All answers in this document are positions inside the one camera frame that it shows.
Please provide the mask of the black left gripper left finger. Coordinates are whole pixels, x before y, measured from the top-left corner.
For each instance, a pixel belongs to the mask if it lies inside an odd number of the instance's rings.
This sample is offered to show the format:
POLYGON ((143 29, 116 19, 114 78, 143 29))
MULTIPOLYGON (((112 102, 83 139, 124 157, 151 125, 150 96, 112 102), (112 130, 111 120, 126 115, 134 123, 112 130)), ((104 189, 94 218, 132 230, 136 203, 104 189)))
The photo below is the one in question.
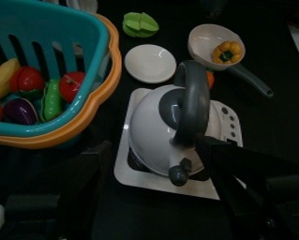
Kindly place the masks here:
POLYGON ((58 202, 59 225, 67 240, 90 240, 111 155, 111 142, 104 141, 67 163, 68 179, 58 202))

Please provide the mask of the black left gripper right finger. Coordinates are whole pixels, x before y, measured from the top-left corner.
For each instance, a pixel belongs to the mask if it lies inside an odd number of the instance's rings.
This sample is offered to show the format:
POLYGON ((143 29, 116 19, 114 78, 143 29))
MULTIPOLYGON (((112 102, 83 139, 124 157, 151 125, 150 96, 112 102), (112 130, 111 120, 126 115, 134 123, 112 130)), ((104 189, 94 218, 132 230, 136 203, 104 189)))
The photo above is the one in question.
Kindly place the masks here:
POLYGON ((299 240, 299 166, 213 137, 195 150, 226 207, 234 240, 299 240))

